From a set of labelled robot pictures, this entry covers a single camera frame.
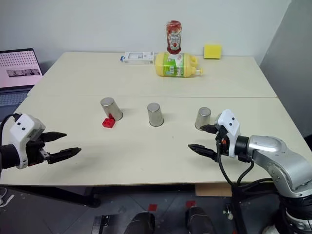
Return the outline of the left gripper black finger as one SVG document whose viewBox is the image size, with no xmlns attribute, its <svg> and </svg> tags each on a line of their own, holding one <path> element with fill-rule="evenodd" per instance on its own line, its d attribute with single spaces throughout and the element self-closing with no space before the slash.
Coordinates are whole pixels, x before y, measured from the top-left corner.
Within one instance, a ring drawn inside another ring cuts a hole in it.
<svg viewBox="0 0 312 234">
<path fill-rule="evenodd" d="M 47 162 L 48 164 L 54 164 L 57 162 L 67 160 L 77 155 L 80 151 L 81 151 L 81 148 L 78 148 L 78 147 L 61 150 L 58 153 L 50 154 L 47 159 Z"/>
<path fill-rule="evenodd" d="M 40 140 L 44 143 L 47 143 L 47 142 L 52 142 L 52 141 L 55 141 L 57 139 L 60 139 L 62 137 L 66 137 L 67 134 L 65 133 L 60 133 L 60 132 L 47 132 L 47 133 L 42 133 L 40 135 Z"/>
</svg>

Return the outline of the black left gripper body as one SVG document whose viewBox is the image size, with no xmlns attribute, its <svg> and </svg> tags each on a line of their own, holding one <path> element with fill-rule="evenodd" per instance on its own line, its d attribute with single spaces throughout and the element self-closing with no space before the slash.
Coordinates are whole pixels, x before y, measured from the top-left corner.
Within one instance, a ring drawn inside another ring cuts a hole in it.
<svg viewBox="0 0 312 234">
<path fill-rule="evenodd" d="M 28 166 L 43 163 L 45 160 L 50 164 L 50 153 L 43 149 L 45 143 L 49 141 L 51 141 L 50 137 L 40 136 L 37 140 L 31 140 L 26 144 Z"/>
</svg>

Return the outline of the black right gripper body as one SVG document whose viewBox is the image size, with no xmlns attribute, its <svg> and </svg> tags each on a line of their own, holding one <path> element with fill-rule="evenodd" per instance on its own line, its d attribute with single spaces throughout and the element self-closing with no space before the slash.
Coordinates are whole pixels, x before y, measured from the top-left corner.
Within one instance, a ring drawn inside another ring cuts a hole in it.
<svg viewBox="0 0 312 234">
<path fill-rule="evenodd" d="M 214 127 L 217 130 L 215 139 L 217 148 L 216 162 L 218 162 L 218 158 L 221 158 L 222 155 L 224 156 L 229 155 L 230 140 L 227 136 L 228 131 L 224 126 L 215 123 Z"/>
</svg>

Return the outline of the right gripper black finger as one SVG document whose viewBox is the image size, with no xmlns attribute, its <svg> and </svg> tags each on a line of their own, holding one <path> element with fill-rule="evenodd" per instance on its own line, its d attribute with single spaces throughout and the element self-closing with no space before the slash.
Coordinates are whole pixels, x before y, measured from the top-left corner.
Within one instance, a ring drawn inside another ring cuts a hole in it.
<svg viewBox="0 0 312 234">
<path fill-rule="evenodd" d="M 210 159 L 217 159 L 217 153 L 212 149 L 205 148 L 203 145 L 188 144 L 188 147 L 201 156 L 208 157 Z"/>
<path fill-rule="evenodd" d="M 216 134 L 218 132 L 217 127 L 215 125 L 210 125 L 210 124 L 203 125 L 200 127 L 200 129 L 210 134 Z"/>
</svg>

